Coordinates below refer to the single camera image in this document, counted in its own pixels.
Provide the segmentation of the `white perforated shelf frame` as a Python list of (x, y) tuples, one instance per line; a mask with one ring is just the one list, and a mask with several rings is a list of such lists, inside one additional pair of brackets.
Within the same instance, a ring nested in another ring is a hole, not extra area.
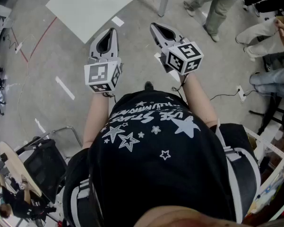
[(276, 146), (272, 145), (270, 142), (262, 138), (261, 136), (257, 135), (253, 131), (249, 130), (247, 127), (244, 127), (245, 131), (251, 135), (253, 138), (258, 140), (260, 143), (262, 143), (266, 148), (270, 149), (273, 151), (275, 154), (277, 154), (281, 159), (284, 159), (284, 152), (282, 152), (279, 148)]

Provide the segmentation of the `person's left forearm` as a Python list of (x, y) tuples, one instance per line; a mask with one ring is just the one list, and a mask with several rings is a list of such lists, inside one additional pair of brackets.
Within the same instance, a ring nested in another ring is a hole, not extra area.
[(107, 123), (108, 117), (109, 98), (102, 94), (94, 94), (86, 119), (82, 149), (91, 147), (97, 134)]

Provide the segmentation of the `person's right forearm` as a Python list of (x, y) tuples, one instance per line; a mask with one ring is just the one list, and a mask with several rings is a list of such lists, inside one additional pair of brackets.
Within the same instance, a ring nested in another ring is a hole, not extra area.
[(218, 117), (215, 113), (209, 98), (204, 92), (200, 82), (194, 73), (187, 77), (180, 76), (182, 88), (191, 112), (199, 117), (207, 127), (211, 128), (218, 123)]

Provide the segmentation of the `round wooden table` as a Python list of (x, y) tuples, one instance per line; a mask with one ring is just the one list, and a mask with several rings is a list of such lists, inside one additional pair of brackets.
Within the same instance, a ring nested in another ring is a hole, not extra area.
[(19, 158), (18, 154), (5, 142), (0, 142), (0, 158), (5, 166), (19, 183), (26, 179), (29, 189), (32, 190), (37, 196), (41, 197), (42, 192), (37, 184), (34, 182), (29, 172), (26, 170), (24, 163)]

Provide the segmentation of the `person's black star-print shirt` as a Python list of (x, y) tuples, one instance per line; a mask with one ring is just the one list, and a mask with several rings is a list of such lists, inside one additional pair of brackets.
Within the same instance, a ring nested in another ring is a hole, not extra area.
[(69, 161), (63, 211), (71, 227), (133, 227), (171, 205), (241, 223), (260, 184), (242, 125), (209, 127), (178, 96), (143, 90), (124, 95)]

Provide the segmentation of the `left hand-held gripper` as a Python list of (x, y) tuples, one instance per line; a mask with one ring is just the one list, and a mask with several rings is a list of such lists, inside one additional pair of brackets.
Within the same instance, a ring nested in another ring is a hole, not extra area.
[[(85, 85), (93, 93), (115, 91), (122, 74), (122, 63), (118, 53), (118, 34), (115, 28), (103, 31), (92, 41), (89, 51), (91, 58), (88, 64), (84, 66), (84, 73)], [(99, 58), (102, 55), (112, 58)]]

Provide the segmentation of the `black mesh chair chrome frame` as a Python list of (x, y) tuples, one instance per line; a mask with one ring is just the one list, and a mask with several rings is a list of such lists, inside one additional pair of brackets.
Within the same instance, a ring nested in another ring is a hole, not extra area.
[(32, 154), (24, 161), (24, 167), (36, 187), (40, 189), (41, 196), (51, 203), (56, 202), (57, 194), (64, 186), (67, 164), (56, 147), (55, 140), (50, 139), (49, 136), (68, 129), (72, 131), (77, 142), (82, 146), (74, 127), (67, 125), (36, 136), (16, 150), (17, 155), (32, 151)]

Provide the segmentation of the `black stool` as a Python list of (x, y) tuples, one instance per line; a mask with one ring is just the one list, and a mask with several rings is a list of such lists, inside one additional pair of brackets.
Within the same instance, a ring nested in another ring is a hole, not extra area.
[[(250, 114), (262, 117), (262, 123), (258, 130), (257, 135), (260, 135), (261, 133), (264, 132), (265, 128), (268, 126), (270, 121), (274, 121), (276, 123), (281, 124), (282, 128), (284, 129), (284, 110), (279, 108), (279, 104), (283, 98), (278, 96), (277, 93), (271, 93), (269, 96), (271, 96), (271, 99), (268, 105), (268, 109), (266, 110), (265, 113), (257, 113), (255, 111), (249, 110)], [(281, 119), (275, 118), (274, 117), (275, 112), (282, 113), (283, 114), (282, 118)]]

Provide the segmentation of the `colourful printed papers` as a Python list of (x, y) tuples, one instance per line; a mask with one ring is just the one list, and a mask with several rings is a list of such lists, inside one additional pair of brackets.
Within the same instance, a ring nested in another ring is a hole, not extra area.
[(284, 159), (280, 161), (272, 174), (260, 186), (259, 194), (255, 197), (247, 215), (256, 214), (268, 205), (283, 182)]

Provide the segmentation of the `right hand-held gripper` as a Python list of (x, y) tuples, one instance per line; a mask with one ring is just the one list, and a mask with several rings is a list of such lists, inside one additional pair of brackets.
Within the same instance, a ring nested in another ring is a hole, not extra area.
[(195, 42), (184, 37), (176, 28), (151, 23), (150, 32), (161, 49), (159, 61), (166, 73), (175, 71), (183, 76), (199, 68), (204, 54)]

